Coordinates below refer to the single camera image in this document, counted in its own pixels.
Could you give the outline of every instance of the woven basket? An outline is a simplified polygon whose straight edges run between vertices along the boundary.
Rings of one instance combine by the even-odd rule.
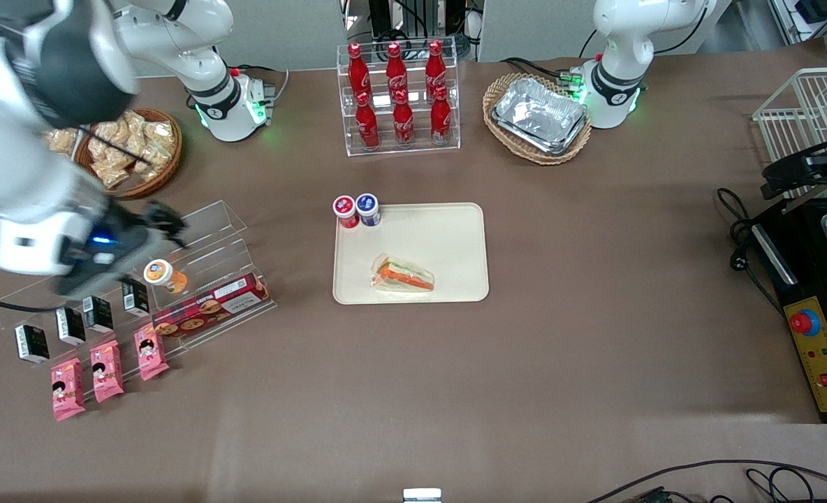
[[[184,146],[181,128],[177,125],[177,122],[175,122],[175,119],[172,118],[171,115],[158,111],[154,108],[135,108],[133,111],[135,111],[137,115],[140,115],[140,117],[145,118],[149,123],[168,122],[171,124],[171,131],[175,134],[175,143],[171,146],[171,160],[165,163],[165,166],[162,166],[162,170],[159,171],[159,174],[151,180],[143,180],[141,175],[135,174],[133,172],[133,166],[135,163],[130,163],[130,165],[125,168],[126,171],[129,172],[129,178],[106,191],[106,193],[110,194],[110,196],[117,198],[142,198],[161,189],[162,186],[167,184],[168,180],[171,180],[177,172],[177,166],[181,162],[181,149]],[[91,127],[91,131],[96,133],[96,128],[97,126],[95,124]],[[81,143],[78,144],[78,150],[75,152],[75,162],[87,170],[88,173],[96,176],[94,169],[91,169],[91,164],[94,163],[94,158],[91,157],[91,150],[88,150],[88,144],[90,142],[91,135],[85,134],[85,137],[82,138]]]
[[[584,127],[580,130],[580,133],[576,136],[576,139],[572,141],[572,144],[569,145],[563,155],[551,156],[545,152],[542,152],[538,149],[538,147],[535,147],[531,143],[528,143],[528,141],[519,138],[516,134],[512,134],[510,131],[500,127],[494,122],[493,119],[491,119],[491,109],[494,108],[494,105],[497,105],[500,98],[503,98],[503,95],[506,93],[506,90],[509,89],[510,84],[512,84],[514,80],[525,79],[526,77],[532,77],[535,80],[538,80],[538,82],[545,85],[547,89],[553,90],[554,92],[558,92],[560,94],[563,93],[563,89],[560,88],[560,86],[557,86],[557,84],[545,79],[544,77],[537,77],[535,75],[529,75],[528,73],[510,73],[509,75],[504,75],[503,77],[495,80],[494,83],[488,87],[488,90],[485,92],[485,96],[481,99],[481,111],[483,111],[485,124],[488,129],[491,130],[491,133],[494,134],[498,140],[500,140],[500,143],[503,143],[507,149],[510,149],[510,152],[522,157],[522,159],[528,159],[529,161],[539,163],[539,165],[542,166],[554,166],[564,163],[576,156],[579,150],[584,147],[584,144],[587,143],[588,138],[590,138],[589,120],[586,124],[584,124]]]

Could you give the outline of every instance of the emergency stop button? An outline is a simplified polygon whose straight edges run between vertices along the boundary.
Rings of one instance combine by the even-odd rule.
[[[820,318],[811,309],[802,309],[789,317],[789,325],[800,334],[814,337],[820,333]]]

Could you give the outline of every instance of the coca-cola bottle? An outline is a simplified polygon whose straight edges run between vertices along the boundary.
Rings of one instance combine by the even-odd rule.
[[[373,109],[369,107],[369,98],[365,94],[359,94],[355,97],[358,104],[358,110],[355,113],[355,119],[358,123],[358,133],[360,134],[360,141],[363,142],[363,149],[367,152],[373,152],[379,148],[379,131],[376,127],[376,114]]]
[[[349,82],[352,84],[352,92],[355,99],[358,95],[365,95],[367,99],[372,92],[369,88],[369,70],[367,64],[360,58],[360,44],[352,42],[349,44]]]
[[[448,88],[435,89],[432,103],[432,143],[442,146],[451,138],[451,105],[448,104]]]
[[[407,104],[407,89],[398,89],[392,96],[395,98],[395,140],[398,147],[410,149],[414,145],[414,111]]]
[[[401,45],[398,42],[388,43],[388,64],[386,66],[388,80],[388,95],[392,103],[397,104],[395,98],[400,90],[404,90],[404,102],[407,102],[407,67],[401,61]]]
[[[429,61],[426,63],[426,102],[431,103],[435,89],[445,86],[445,60],[441,58],[441,41],[429,42]]]

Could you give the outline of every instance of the gray wall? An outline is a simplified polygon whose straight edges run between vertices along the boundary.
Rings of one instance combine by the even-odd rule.
[[[486,2],[485,25],[481,34],[481,61],[505,57],[541,60],[576,57],[593,31],[594,0],[493,0]],[[700,29],[689,42],[669,54],[691,54],[708,37],[730,0],[718,0],[706,14]],[[656,49],[678,44],[691,31],[679,29],[651,36]],[[602,52],[605,39],[595,35],[584,55]]]
[[[258,64],[277,70],[333,68],[336,47],[346,41],[337,0],[226,0],[234,31],[218,44],[228,64]],[[113,2],[118,9],[125,2]],[[137,61],[140,75],[166,75]]]
[[[277,70],[332,68],[336,47],[346,41],[337,0],[226,0],[234,13],[234,32],[218,44],[228,64],[259,64]],[[481,61],[505,57],[533,60],[574,57],[593,31],[594,0],[481,0],[484,7]],[[671,54],[690,54],[729,5],[718,0],[689,42]],[[681,41],[690,29],[652,36],[656,48]],[[585,55],[603,49],[595,36]],[[141,75],[167,74],[158,66],[137,63]]]

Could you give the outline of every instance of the brown table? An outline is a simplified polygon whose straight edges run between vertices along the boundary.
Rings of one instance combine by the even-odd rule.
[[[187,139],[159,198],[231,204],[280,306],[59,424],[46,372],[0,331],[0,501],[398,501],[438,486],[451,503],[577,502],[706,458],[827,471],[790,337],[727,267],[713,204],[726,185],[763,207],[749,114],[825,64],[817,43],[660,57],[627,123],[557,168],[484,127],[503,64],[462,66],[460,152],[372,159],[344,155],[333,71],[293,73],[273,126],[238,144],[203,130],[176,80],[145,80],[139,104]],[[362,191],[480,204],[488,298],[335,303],[328,205]],[[20,282],[0,271],[0,294]],[[736,467],[657,483],[755,498]]]

